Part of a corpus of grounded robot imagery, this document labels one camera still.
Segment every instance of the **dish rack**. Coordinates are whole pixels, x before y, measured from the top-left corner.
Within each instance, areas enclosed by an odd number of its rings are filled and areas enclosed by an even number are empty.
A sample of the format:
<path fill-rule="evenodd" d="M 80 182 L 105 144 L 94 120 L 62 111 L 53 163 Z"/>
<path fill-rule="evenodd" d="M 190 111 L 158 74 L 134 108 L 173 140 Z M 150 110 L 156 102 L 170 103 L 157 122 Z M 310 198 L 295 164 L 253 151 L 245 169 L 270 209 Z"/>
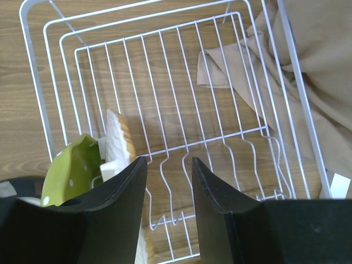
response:
<path fill-rule="evenodd" d="M 192 51 L 196 50 L 205 57 L 206 48 L 222 49 L 226 44 L 238 42 L 246 36 L 245 28 L 249 25 L 253 26 L 261 50 L 251 8 L 254 1 L 202 2 L 175 4 L 174 1 L 172 4 L 172 1 L 147 0 L 70 16 L 64 16 L 66 13 L 62 9 L 65 8 L 59 7 L 63 3 L 52 0 L 25 0 L 20 8 L 50 160 L 56 156 L 57 149 L 62 149 L 82 133 L 89 133 L 96 139 L 104 136 L 106 108 L 115 108 L 125 115 L 138 154 L 148 157 L 148 223 L 154 232 L 163 232 L 164 241 L 167 241 L 162 247 L 168 253 L 160 255 L 160 263 L 199 256 L 189 176 L 192 156 L 203 155 L 203 160 L 208 161 L 209 167 L 218 175 L 230 175 L 227 181 L 258 200 L 313 197 L 309 190 L 312 181 L 305 174 L 306 163 L 297 147 L 288 102 L 288 118 L 295 142 L 292 151 L 283 142 L 279 120 L 276 120 L 278 129 L 273 132 L 266 123 L 265 115 L 261 119 L 258 112 L 243 110 L 243 101 L 233 89 L 197 87 L 197 56 L 190 55 Z M 316 157 L 310 171 L 315 173 L 318 188 L 322 186 L 324 196 L 331 197 L 284 1 L 277 2 Z M 37 4 L 51 5 L 52 9 L 48 12 L 54 11 L 59 18 L 46 21 L 43 28 L 32 24 L 29 11 Z M 264 0 L 261 0 L 261 5 L 282 80 L 283 73 Z M 195 43 L 197 48 L 189 48 Z M 47 62 L 41 60 L 39 54 L 42 53 Z M 254 69 L 247 69 L 243 57 L 242 60 L 249 78 Z M 283 81 L 282 88 L 286 96 Z M 48 102 L 57 108 L 47 108 Z M 279 111 L 274 102 L 272 106 L 274 112 Z M 249 153 L 243 167 L 240 165 L 240 148 L 243 148 L 243 153 Z M 267 153 L 265 162 L 270 165 L 263 164 L 263 153 Z M 290 157 L 296 160 L 293 168 L 289 163 Z M 261 166 L 270 167 L 267 174 L 271 180 L 267 186 L 264 182 L 268 181 L 268 177 L 263 179 L 261 172 L 265 169 Z M 251 179 L 241 180 L 240 174 L 244 175 L 248 170 L 251 171 Z M 182 174 L 185 177 L 182 177 L 184 181 L 180 187 L 175 179 L 181 178 Z M 165 189 L 162 195 L 161 185 L 154 188 L 156 178 L 162 180 Z M 301 184 L 295 185 L 298 178 Z M 160 210 L 156 210 L 161 203 L 156 199 L 160 197 L 168 200 L 168 206 L 162 205 Z M 183 251 L 174 247 L 180 243 L 179 237 L 175 238 L 174 234 L 180 233 L 186 245 Z"/>

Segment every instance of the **green bowl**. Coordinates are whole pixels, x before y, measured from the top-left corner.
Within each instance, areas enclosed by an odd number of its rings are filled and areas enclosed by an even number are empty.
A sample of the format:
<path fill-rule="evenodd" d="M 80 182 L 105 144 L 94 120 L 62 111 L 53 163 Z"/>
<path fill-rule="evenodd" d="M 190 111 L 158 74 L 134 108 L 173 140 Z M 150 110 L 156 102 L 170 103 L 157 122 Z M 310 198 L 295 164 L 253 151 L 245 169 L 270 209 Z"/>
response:
<path fill-rule="evenodd" d="M 87 134 L 80 135 L 51 163 L 44 181 L 41 206 L 60 206 L 91 190 L 94 179 L 94 186 L 101 184 L 102 163 L 98 142 Z"/>

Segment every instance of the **dish towel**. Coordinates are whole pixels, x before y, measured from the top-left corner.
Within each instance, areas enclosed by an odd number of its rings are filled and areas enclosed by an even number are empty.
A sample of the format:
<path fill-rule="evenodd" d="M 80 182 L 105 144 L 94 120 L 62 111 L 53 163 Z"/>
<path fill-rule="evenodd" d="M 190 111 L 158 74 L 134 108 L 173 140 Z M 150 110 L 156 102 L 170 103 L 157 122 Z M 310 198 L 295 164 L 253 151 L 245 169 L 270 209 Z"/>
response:
<path fill-rule="evenodd" d="M 333 172 L 352 178 L 352 1 L 286 0 L 286 8 L 325 166 Z M 267 12 L 272 25 L 280 66 L 284 74 L 284 83 L 290 110 L 293 114 L 299 149 L 305 157 L 313 159 L 314 153 L 299 100 L 278 6 L 275 1 L 269 1 Z M 286 144 L 294 146 L 286 103 L 263 12 L 255 20 L 255 25 L 283 139 Z M 245 40 L 253 61 L 267 123 L 277 131 L 252 26 L 248 28 L 246 35 Z M 250 85 L 255 93 L 258 112 L 262 117 L 245 41 L 242 39 L 239 44 L 224 46 L 231 85 L 254 110 L 250 86 L 240 54 L 241 49 L 250 75 Z M 221 49 L 206 49 L 205 53 L 213 87 L 229 88 Z M 197 84 L 204 87 L 210 86 L 202 52 L 198 61 Z"/>

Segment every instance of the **white dots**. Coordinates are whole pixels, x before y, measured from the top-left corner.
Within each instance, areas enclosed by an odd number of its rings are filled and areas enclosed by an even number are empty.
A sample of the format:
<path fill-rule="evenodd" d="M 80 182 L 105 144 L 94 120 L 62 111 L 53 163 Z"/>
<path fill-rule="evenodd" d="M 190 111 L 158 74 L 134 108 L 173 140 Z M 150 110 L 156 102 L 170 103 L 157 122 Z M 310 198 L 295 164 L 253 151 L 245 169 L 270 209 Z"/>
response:
<path fill-rule="evenodd" d="M 43 204 L 44 204 L 44 205 L 47 205 L 47 204 L 49 203 L 49 201 L 50 201 L 49 196 L 46 196 L 46 197 L 44 198 Z"/>

